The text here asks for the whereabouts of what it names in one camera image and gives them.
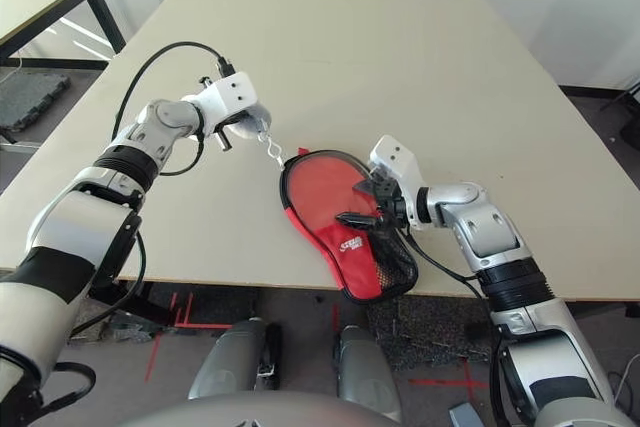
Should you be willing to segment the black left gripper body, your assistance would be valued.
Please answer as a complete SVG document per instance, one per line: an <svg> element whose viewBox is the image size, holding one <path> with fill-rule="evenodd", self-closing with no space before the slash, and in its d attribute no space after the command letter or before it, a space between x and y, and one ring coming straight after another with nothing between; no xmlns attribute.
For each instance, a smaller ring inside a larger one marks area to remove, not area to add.
<svg viewBox="0 0 640 427"><path fill-rule="evenodd" d="M225 133L225 127L231 123L231 119L224 119L217 123L212 131L212 136L217 141L222 152L228 152L232 149L232 145Z"/></svg>

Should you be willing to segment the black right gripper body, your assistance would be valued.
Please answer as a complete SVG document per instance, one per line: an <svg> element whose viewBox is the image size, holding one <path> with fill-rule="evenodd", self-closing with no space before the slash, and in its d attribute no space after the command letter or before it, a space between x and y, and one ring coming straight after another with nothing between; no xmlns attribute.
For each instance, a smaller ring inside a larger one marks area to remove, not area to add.
<svg viewBox="0 0 640 427"><path fill-rule="evenodd" d="M402 191L396 180L379 179L375 182L375 197L378 209L396 228L408 226L408 215Z"/></svg>

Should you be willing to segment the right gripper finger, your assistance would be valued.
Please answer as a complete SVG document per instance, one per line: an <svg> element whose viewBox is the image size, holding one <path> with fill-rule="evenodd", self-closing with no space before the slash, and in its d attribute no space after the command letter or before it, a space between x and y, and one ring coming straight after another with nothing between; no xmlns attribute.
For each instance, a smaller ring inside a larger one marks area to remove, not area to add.
<svg viewBox="0 0 640 427"><path fill-rule="evenodd" d="M340 213L335 220L355 230L378 230L383 226L383 220L380 217L355 212Z"/></svg>
<svg viewBox="0 0 640 427"><path fill-rule="evenodd" d="M370 176L356 183L353 190L361 194L377 195L381 185L381 177L377 175Z"/></svg>

